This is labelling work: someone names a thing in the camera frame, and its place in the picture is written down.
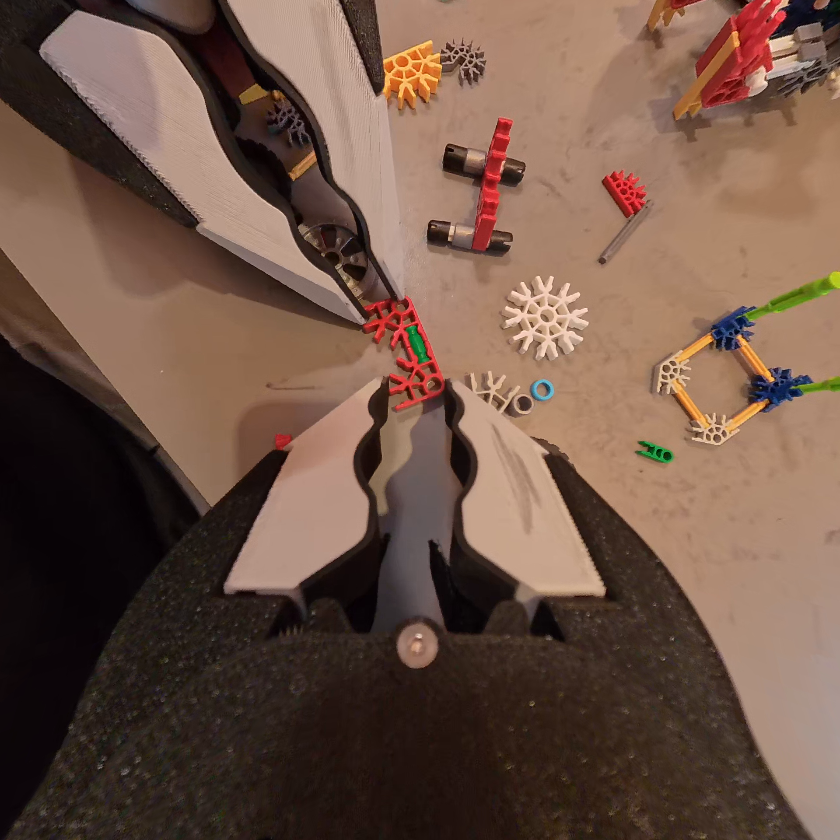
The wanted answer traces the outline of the yellow fan connector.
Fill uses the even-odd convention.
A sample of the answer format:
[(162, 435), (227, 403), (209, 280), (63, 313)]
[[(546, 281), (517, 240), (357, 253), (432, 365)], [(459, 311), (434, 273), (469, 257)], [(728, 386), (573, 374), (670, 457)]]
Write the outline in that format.
[(383, 67), (383, 92), (387, 99), (396, 96), (400, 110), (405, 104), (415, 109), (417, 98), (428, 103), (443, 73), (440, 54), (434, 52), (431, 40), (385, 58)]

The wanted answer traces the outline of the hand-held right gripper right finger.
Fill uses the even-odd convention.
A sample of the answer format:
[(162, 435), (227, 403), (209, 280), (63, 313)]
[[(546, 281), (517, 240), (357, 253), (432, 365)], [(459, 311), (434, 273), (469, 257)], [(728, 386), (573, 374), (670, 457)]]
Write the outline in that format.
[(549, 452), (466, 385), (449, 382), (450, 464), (461, 485), (449, 568), (466, 599), (603, 597)]

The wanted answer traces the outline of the multicolour construction toy model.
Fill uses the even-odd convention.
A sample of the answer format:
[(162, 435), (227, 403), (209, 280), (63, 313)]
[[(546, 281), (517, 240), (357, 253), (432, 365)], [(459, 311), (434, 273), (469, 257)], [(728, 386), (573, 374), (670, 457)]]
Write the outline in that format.
[(756, 97), (788, 98), (813, 87), (839, 97), (839, 2), (751, 1), (730, 16), (695, 64), (675, 121)]

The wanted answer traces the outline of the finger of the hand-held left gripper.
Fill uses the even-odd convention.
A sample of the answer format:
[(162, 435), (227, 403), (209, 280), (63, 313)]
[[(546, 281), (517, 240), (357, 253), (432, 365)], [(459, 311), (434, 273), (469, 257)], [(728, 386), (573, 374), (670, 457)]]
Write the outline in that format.
[(220, 2), (258, 79), (310, 129), (325, 181), (348, 204), (383, 285), (405, 297), (404, 247), (374, 2)]
[(197, 232), (355, 324), (366, 316), (244, 156), (206, 74), (163, 28), (72, 12), (40, 56), (197, 220)]

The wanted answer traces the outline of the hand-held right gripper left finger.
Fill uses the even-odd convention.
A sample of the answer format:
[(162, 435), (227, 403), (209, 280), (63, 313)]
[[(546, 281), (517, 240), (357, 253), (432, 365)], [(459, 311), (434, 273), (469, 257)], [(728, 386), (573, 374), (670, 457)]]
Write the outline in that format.
[(224, 593), (358, 596), (377, 571), (351, 569), (377, 527), (361, 446), (378, 441), (387, 415), (379, 377), (294, 439), (224, 582)]

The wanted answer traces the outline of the grey snowflake connector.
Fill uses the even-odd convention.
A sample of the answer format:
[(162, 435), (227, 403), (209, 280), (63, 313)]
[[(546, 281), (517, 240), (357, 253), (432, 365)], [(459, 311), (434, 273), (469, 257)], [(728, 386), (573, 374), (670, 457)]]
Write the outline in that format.
[(457, 43), (450, 40), (440, 52), (442, 72), (458, 72), (458, 83), (472, 86), (485, 75), (487, 61), (482, 49), (475, 49), (472, 43), (463, 39)]

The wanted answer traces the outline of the red connectors with green rod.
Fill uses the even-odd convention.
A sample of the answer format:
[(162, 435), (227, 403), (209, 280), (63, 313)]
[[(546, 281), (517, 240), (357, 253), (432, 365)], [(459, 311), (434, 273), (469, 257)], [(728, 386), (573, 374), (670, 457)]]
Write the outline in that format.
[(445, 388), (445, 377), (417, 310), (410, 298), (383, 300), (364, 307), (367, 323), (363, 331), (380, 343), (388, 339), (399, 372), (389, 374), (390, 396), (403, 395), (394, 411), (424, 402)]

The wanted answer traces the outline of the square rod and connector frame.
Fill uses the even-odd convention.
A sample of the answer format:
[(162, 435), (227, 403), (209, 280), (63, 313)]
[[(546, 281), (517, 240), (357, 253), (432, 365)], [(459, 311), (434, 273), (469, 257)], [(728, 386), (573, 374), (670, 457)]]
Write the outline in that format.
[[(838, 376), (815, 382), (808, 375), (794, 375), (790, 369), (770, 368), (750, 344), (753, 327), (761, 318), (801, 306), (808, 301), (824, 297), (838, 288), (839, 273), (834, 271), (824, 278), (771, 299), (759, 308), (738, 308), (713, 323), (709, 332), (693, 344), (658, 364), (653, 376), (654, 392), (671, 395), (682, 406), (690, 420), (689, 430), (693, 442), (720, 446), (737, 434), (748, 420), (760, 413), (772, 411), (775, 407), (804, 395), (838, 392)], [(718, 416), (715, 413), (703, 413), (688, 394), (689, 362), (695, 355), (709, 347), (735, 354), (751, 375), (749, 404), (731, 418), (725, 415)]]

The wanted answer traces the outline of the white fan connector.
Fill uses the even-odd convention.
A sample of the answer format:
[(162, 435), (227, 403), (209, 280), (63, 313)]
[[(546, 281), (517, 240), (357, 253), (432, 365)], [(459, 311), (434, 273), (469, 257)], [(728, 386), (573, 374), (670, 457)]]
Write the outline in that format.
[(521, 390), (519, 385), (505, 386), (507, 377), (504, 374), (496, 377), (491, 371), (483, 374), (470, 372), (466, 377), (470, 390), (498, 413), (507, 412)]

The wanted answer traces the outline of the small red fan connector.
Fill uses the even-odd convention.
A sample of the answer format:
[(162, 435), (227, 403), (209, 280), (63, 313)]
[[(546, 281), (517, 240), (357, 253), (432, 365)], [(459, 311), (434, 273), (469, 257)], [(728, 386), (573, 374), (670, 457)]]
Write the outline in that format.
[(646, 187), (632, 172), (614, 171), (603, 177), (602, 184), (627, 218), (639, 213), (646, 204)]

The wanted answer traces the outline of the grey rod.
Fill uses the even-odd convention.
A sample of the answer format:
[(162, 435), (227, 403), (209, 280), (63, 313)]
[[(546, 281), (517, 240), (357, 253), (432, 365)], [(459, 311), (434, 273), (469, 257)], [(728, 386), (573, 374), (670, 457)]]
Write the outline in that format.
[(624, 226), (599, 255), (597, 259), (599, 265), (606, 265), (616, 255), (635, 230), (637, 230), (641, 223), (650, 215), (654, 206), (655, 202), (648, 202), (643, 205), (638, 212), (626, 220)]

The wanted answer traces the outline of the red connectors with black rollers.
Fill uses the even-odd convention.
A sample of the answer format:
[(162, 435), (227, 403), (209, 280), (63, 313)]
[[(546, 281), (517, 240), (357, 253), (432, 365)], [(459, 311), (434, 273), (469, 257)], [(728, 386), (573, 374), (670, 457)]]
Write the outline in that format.
[(524, 162), (508, 156), (511, 127), (511, 119), (499, 118), (487, 152), (454, 143), (445, 146), (444, 171), (479, 181), (476, 220), (473, 224), (430, 220), (427, 224), (427, 242), (430, 245), (493, 256), (509, 251), (512, 234), (496, 227), (500, 201), (498, 188), (499, 185), (517, 186), (526, 171)]

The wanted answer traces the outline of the white snowflake connector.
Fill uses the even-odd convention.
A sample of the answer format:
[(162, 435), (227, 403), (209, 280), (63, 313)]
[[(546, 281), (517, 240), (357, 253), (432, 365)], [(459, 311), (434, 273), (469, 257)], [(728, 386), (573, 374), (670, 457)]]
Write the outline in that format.
[(536, 276), (530, 285), (521, 282), (508, 293), (500, 327), (513, 331), (508, 341), (520, 354), (532, 350), (536, 361), (554, 361), (583, 341), (581, 332), (589, 322), (588, 309), (576, 306), (580, 295), (568, 282), (555, 287), (552, 276)]

